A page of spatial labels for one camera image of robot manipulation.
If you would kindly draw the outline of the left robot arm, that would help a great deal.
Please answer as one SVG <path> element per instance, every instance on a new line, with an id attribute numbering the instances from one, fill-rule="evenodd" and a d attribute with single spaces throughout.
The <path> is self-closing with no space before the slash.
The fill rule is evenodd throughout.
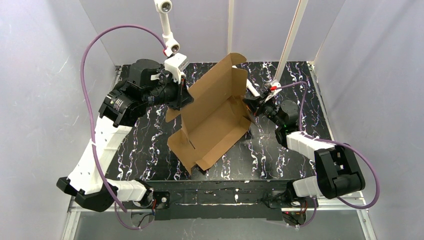
<path id="1" fill-rule="evenodd" d="M 165 105 L 180 110 L 193 102 L 184 73 L 189 61 L 176 54 L 164 63 L 139 59 L 123 67 L 123 77 L 99 109 L 91 139 L 74 170 L 58 179 L 57 187 L 82 208 L 103 212 L 114 203 L 136 202 L 155 207 L 154 190 L 142 180 L 105 177 L 115 153 L 147 108 Z"/>

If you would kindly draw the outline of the brown cardboard box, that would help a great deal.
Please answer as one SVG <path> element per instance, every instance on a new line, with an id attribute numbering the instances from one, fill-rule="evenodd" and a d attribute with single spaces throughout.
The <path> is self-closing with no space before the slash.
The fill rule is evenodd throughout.
<path id="1" fill-rule="evenodd" d="M 210 169 L 250 129 L 253 119 L 243 102 L 248 72 L 236 68 L 246 60 L 229 53 L 188 88 L 192 103 L 167 110 L 167 123 L 181 117 L 167 145 L 189 173 L 194 166 Z"/>

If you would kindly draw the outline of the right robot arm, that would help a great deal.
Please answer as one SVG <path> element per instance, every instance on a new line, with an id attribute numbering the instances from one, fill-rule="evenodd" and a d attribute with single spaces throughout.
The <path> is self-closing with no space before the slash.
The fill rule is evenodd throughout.
<path id="1" fill-rule="evenodd" d="M 285 100 L 277 105 L 260 96 L 244 98 L 243 102 L 252 116 L 264 115 L 277 126 L 275 138 L 280 145 L 315 163 L 315 176 L 289 181 L 286 190 L 274 199 L 287 203 L 306 197 L 334 199 L 365 188 L 365 178 L 352 150 L 318 141 L 299 130 L 300 111 L 295 102 Z"/>

